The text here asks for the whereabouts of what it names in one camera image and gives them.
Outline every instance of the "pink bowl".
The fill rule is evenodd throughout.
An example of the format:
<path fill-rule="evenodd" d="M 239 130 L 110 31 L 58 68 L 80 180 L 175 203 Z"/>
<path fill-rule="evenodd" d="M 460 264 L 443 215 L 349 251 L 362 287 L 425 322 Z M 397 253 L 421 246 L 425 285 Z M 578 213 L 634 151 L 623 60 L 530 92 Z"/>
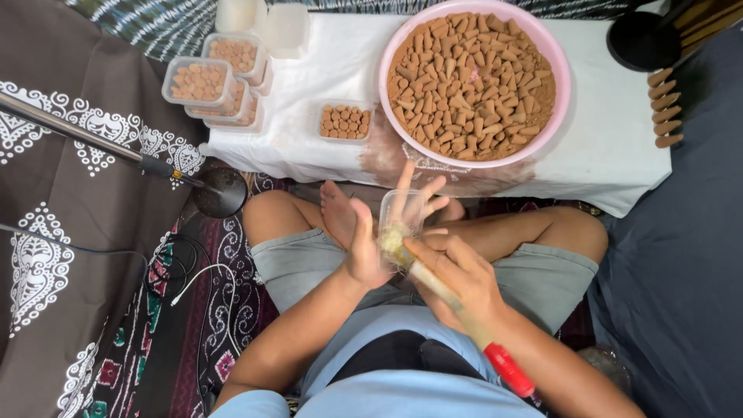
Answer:
<path fill-rule="evenodd" d="M 421 23 L 428 22 L 429 20 L 436 19 L 438 17 L 446 16 L 450 13 L 495 13 L 502 21 L 508 19 L 516 20 L 516 23 L 528 33 L 531 40 L 534 42 L 539 52 L 550 62 L 552 65 L 552 73 L 555 77 L 555 83 L 557 88 L 557 96 L 555 97 L 555 104 L 552 108 L 552 117 L 547 122 L 547 126 L 524 148 L 514 154 L 509 155 L 506 158 L 492 161 L 462 161 L 454 158 L 444 157 L 431 151 L 430 149 L 419 144 L 413 139 L 405 129 L 400 125 L 395 114 L 392 113 L 392 107 L 389 105 L 389 99 L 387 95 L 387 72 L 389 66 L 392 64 L 392 56 L 395 55 L 396 50 L 407 39 L 410 32 L 412 32 L 416 26 Z M 547 31 L 547 28 L 542 26 L 537 18 L 530 15 L 529 12 L 519 9 L 503 1 L 497 0 L 449 0 L 443 3 L 439 3 L 436 6 L 428 7 L 419 14 L 410 18 L 409 21 L 395 32 L 395 35 L 387 44 L 387 48 L 382 54 L 382 62 L 379 70 L 379 95 L 384 108 L 384 113 L 387 115 L 387 119 L 393 125 L 398 134 L 405 141 L 410 144 L 411 147 L 417 149 L 424 155 L 441 161 L 446 164 L 450 164 L 457 167 L 466 168 L 490 168 L 500 167 L 511 164 L 518 160 L 528 157 L 534 154 L 537 150 L 543 148 L 552 138 L 557 128 L 565 118 L 565 113 L 568 111 L 568 103 L 570 102 L 570 68 L 568 66 L 568 60 L 565 58 L 565 53 L 562 52 L 562 48 L 554 37 Z"/>

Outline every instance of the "white cloth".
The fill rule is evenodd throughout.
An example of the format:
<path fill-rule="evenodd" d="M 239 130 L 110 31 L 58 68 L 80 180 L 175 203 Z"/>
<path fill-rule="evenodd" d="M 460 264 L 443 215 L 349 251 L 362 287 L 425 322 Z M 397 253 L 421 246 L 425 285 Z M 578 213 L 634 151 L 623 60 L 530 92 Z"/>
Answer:
<path fill-rule="evenodd" d="M 315 133 L 315 125 L 324 100 L 379 101 L 380 55 L 408 18 L 312 13 L 307 55 L 301 60 L 273 61 L 275 79 L 271 95 L 264 100 L 262 132 L 250 135 L 213 129 L 201 152 L 237 169 L 276 178 L 391 186 L 379 180 L 379 173 L 362 170 L 364 146 L 325 142 Z M 561 136 L 557 147 L 533 165 L 528 180 L 517 181 L 519 185 L 507 190 L 481 187 L 472 191 L 463 182 L 458 188 L 457 181 L 467 169 L 439 167 L 453 171 L 446 193 L 579 199 L 614 216 L 625 216 L 643 193 L 671 173 L 669 150 L 655 147 L 647 74 L 626 70 L 611 58 L 606 48 L 611 22 L 542 22 L 564 48 L 573 71 L 571 108 L 556 134 Z M 409 155 L 412 149 L 406 148 Z"/>

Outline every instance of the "red brush handle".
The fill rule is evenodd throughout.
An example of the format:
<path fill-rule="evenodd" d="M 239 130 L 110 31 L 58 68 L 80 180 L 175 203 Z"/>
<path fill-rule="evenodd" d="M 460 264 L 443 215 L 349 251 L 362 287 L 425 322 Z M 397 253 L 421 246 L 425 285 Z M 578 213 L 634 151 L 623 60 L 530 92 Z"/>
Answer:
<path fill-rule="evenodd" d="M 483 353 L 516 395 L 526 398 L 534 393 L 534 383 L 521 371 L 503 346 L 490 343 Z"/>

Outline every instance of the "tie-dye fabric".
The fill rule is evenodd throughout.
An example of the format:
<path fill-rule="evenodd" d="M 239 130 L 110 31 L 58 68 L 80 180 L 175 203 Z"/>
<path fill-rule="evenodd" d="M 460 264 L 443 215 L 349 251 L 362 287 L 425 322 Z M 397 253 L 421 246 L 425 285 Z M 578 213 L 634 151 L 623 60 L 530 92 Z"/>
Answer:
<path fill-rule="evenodd" d="M 213 31 L 217 0 L 63 0 L 103 30 L 126 40 L 146 56 L 170 61 L 198 55 Z M 269 0 L 269 4 L 287 1 Z M 303 0 L 310 11 L 412 15 L 440 0 Z M 510 0 L 540 18 L 607 19 L 629 0 Z"/>

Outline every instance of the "person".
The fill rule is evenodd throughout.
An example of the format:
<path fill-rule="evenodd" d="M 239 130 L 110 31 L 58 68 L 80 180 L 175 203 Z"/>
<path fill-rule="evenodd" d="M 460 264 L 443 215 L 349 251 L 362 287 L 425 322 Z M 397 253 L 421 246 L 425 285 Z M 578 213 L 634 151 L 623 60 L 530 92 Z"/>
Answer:
<path fill-rule="evenodd" d="M 398 182 L 410 187 L 414 165 Z M 404 245 L 485 324 L 564 417 L 643 417 L 601 373 L 552 335 L 582 299 L 607 246 L 593 217 L 543 208 L 474 220 L 445 196 L 446 180 L 421 189 L 422 239 Z M 281 315 L 250 342 L 212 417 L 289 417 L 282 394 L 299 383 L 297 417 L 540 417 L 510 392 L 425 285 L 390 284 L 377 263 L 369 207 L 332 181 L 318 207 L 283 191 L 254 196 L 243 223 L 266 289 Z"/>

